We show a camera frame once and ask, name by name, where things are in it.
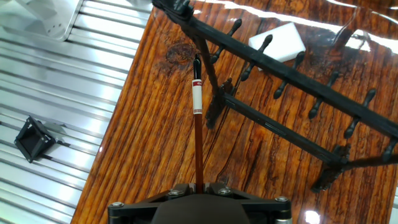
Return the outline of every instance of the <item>ridged metal surface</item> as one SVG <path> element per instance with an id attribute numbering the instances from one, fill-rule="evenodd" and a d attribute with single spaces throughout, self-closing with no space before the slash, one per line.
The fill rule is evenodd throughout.
<path id="1" fill-rule="evenodd" d="M 151 10 L 84 1 L 65 42 L 0 28 L 0 223 L 70 223 Z M 32 164 L 13 143 L 28 115 L 64 142 Z"/>

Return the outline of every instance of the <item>black mount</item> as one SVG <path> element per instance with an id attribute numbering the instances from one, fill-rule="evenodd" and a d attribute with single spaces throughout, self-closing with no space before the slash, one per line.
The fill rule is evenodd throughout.
<path id="1" fill-rule="evenodd" d="M 266 200 L 231 189 L 222 183 L 207 183 L 203 194 L 194 184 L 177 184 L 139 203 L 108 206 L 108 223 L 292 223 L 291 202 L 285 197 Z"/>
<path id="2" fill-rule="evenodd" d="M 30 163 L 42 152 L 55 144 L 55 139 L 44 125 L 29 116 L 24 127 L 15 138 L 15 145 Z"/>
<path id="3" fill-rule="evenodd" d="M 368 109 L 369 102 L 376 94 L 375 90 L 368 92 L 364 103 L 361 105 L 331 89 L 331 86 L 338 78 L 337 72 L 331 73 L 327 85 L 321 84 L 298 72 L 297 67 L 303 60 L 304 53 L 297 55 L 293 68 L 264 55 L 264 49 L 272 41 L 271 35 L 264 39 L 264 43 L 259 50 L 255 50 L 232 38 L 233 33 L 242 24 L 242 20 L 240 19 L 236 21 L 228 34 L 224 34 L 194 18 L 193 7 L 189 5 L 189 0 L 152 0 L 152 3 L 155 7 L 163 10 L 170 20 L 181 27 L 181 30 L 194 41 L 201 52 L 203 64 L 206 67 L 213 89 L 213 100 L 206 114 L 208 120 L 207 126 L 209 128 L 214 127 L 217 117 L 221 114 L 223 108 L 227 106 L 322 160 L 323 171 L 320 174 L 319 180 L 312 188 L 314 192 L 326 190 L 345 170 L 355 167 L 384 166 L 398 162 L 398 154 L 393 154 L 394 147 L 398 142 L 398 124 Z M 216 53 L 216 57 L 210 58 L 206 41 L 210 41 L 220 47 Z M 275 99 L 278 99 L 282 95 L 287 84 L 295 86 L 317 99 L 308 114 L 310 119 L 316 117 L 322 103 L 327 103 L 353 117 L 353 122 L 345 132 L 346 139 L 353 135 L 356 125 L 362 122 L 370 128 L 390 137 L 390 144 L 384 150 L 382 156 L 349 161 L 349 145 L 338 147 L 332 153 L 291 129 L 286 128 L 277 121 L 234 98 L 234 89 L 230 80 L 224 83 L 223 86 L 218 86 L 213 63 L 218 60 L 223 50 L 227 50 L 249 62 L 248 68 L 241 75 L 242 82 L 249 78 L 252 68 L 257 66 L 283 81 L 277 92 L 274 93 Z"/>

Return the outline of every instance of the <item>metal screw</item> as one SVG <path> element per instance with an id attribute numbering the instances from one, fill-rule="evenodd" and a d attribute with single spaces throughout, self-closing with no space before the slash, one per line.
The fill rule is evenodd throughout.
<path id="1" fill-rule="evenodd" d="M 218 194 L 220 194 L 220 195 L 226 195 L 226 194 L 229 194 L 229 193 L 231 193 L 230 189 L 224 188 L 224 189 L 219 189 L 218 190 Z"/>
<path id="2" fill-rule="evenodd" d="M 184 192 L 182 190 L 170 190 L 169 195 L 170 196 L 179 196 L 183 195 Z"/>
<path id="3" fill-rule="evenodd" d="M 112 207 L 116 207 L 116 208 L 120 208 L 120 207 L 123 207 L 123 203 L 122 202 L 113 202 L 112 204 L 111 204 L 111 206 Z"/>
<path id="4" fill-rule="evenodd" d="M 277 202 L 287 202 L 288 198 L 284 197 L 284 196 L 280 196 L 280 197 L 275 198 L 275 201 L 277 201 Z"/>

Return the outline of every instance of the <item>white sponge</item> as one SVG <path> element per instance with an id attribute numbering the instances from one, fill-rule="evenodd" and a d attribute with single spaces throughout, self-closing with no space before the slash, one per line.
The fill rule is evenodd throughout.
<path id="1" fill-rule="evenodd" d="M 258 50 L 269 34 L 272 34 L 272 41 L 264 50 L 264 54 L 275 60 L 286 62 L 295 58 L 299 52 L 305 51 L 303 41 L 293 22 L 251 37 L 249 46 Z"/>

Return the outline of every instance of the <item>glossy wood surface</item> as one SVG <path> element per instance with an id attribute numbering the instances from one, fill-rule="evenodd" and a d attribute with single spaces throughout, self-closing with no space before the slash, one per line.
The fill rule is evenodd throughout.
<path id="1" fill-rule="evenodd" d="M 386 8 L 393 2 L 344 1 L 361 6 L 355 8 L 324 0 L 235 0 L 234 9 L 226 9 L 227 1 L 214 2 L 194 2 L 195 17 L 223 32 L 241 17 L 243 25 L 233 37 L 245 43 L 255 34 L 295 22 L 307 48 L 300 72 L 327 83 L 331 71 L 339 71 L 333 89 L 360 103 L 376 88 L 369 108 L 398 122 L 398 26 L 386 17 L 397 17 L 397 10 Z M 364 31 L 358 32 L 365 36 L 359 41 L 362 50 L 336 46 L 342 27 L 351 30 L 349 36 Z M 211 52 L 217 49 L 209 47 Z M 194 182 L 191 81 L 196 52 L 179 26 L 154 9 L 72 223 L 106 223 L 112 202 L 139 202 L 176 183 Z M 237 99 L 288 128 L 329 150 L 349 142 L 350 159 L 380 155 L 387 146 L 388 138 L 361 123 L 346 141 L 343 133 L 352 118 L 331 106 L 322 105 L 318 116 L 309 120 L 315 99 L 297 88 L 287 86 L 274 100 L 282 81 L 257 68 L 248 81 L 239 82 L 245 66 L 243 60 L 222 53 L 215 64 L 219 84 L 232 77 Z M 211 86 L 202 70 L 206 112 Z M 231 110 L 223 112 L 214 129 L 207 129 L 205 121 L 203 126 L 205 182 L 226 182 L 263 198 L 286 196 L 292 200 L 294 223 L 305 223 L 306 211 L 319 213 L 322 223 L 389 222 L 396 166 L 345 172 L 331 189 L 314 194 L 310 187 L 322 163 L 305 151 Z"/>

